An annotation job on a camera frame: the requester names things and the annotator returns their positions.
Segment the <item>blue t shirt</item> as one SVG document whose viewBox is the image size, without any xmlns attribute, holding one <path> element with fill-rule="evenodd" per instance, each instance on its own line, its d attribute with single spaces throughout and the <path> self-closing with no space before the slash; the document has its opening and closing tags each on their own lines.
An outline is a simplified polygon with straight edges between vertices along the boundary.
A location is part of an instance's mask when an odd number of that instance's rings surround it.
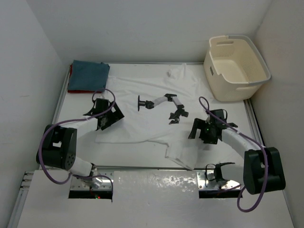
<svg viewBox="0 0 304 228">
<path fill-rule="evenodd" d="M 95 63 L 74 60 L 67 91 L 69 93 L 92 93 L 106 87 L 110 66 L 105 63 Z"/>
</svg>

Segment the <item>red t shirt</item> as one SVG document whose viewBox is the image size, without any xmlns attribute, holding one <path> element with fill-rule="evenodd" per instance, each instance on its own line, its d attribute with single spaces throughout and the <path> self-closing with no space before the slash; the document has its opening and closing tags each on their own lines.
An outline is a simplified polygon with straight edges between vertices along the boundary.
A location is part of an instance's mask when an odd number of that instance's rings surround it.
<svg viewBox="0 0 304 228">
<path fill-rule="evenodd" d="M 103 87 L 103 82 L 100 82 L 100 76 L 92 71 L 78 69 L 76 64 L 72 64 L 68 80 L 67 91 L 69 93 L 93 93 L 100 87 Z"/>
</svg>

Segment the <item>white t shirt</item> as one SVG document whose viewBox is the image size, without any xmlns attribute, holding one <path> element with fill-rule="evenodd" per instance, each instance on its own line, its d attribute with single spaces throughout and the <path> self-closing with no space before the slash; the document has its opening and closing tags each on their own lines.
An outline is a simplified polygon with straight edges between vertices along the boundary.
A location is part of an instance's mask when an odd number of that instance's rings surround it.
<svg viewBox="0 0 304 228">
<path fill-rule="evenodd" d="M 100 131 L 96 143 L 156 142 L 167 146 L 165 157 L 193 170 L 198 160 L 201 142 L 189 139 L 195 118 L 204 118 L 198 98 L 209 92 L 202 74 L 194 73 L 186 64 L 173 68 L 159 78 L 110 76 L 107 87 L 115 97 L 124 118 Z M 170 114 L 177 110 L 165 94 L 175 94 L 188 112 L 172 123 Z"/>
</svg>

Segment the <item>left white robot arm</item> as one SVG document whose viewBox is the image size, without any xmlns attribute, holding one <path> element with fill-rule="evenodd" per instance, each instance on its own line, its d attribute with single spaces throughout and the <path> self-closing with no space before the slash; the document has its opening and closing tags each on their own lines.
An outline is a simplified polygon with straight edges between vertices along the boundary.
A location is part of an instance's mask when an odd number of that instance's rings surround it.
<svg viewBox="0 0 304 228">
<path fill-rule="evenodd" d="M 105 130 L 123 118 L 115 101 L 97 98 L 91 110 L 81 118 L 47 125 L 36 162 L 43 169 L 48 166 L 66 170 L 77 177 L 92 177 L 94 164 L 76 155 L 78 138 L 90 132 Z"/>
</svg>

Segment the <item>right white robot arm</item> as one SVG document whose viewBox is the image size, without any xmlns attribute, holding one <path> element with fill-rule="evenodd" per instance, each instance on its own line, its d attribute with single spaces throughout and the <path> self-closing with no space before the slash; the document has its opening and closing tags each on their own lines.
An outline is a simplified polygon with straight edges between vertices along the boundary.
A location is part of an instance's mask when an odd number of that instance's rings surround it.
<svg viewBox="0 0 304 228">
<path fill-rule="evenodd" d="M 229 145 L 243 159 L 243 183 L 246 190 L 259 194 L 266 181 L 265 192 L 284 190 L 286 181 L 280 153 L 275 147 L 264 147 L 238 131 L 235 123 L 228 123 L 223 109 L 210 111 L 206 120 L 195 118 L 189 139 L 195 139 L 197 130 L 204 144 Z"/>
</svg>

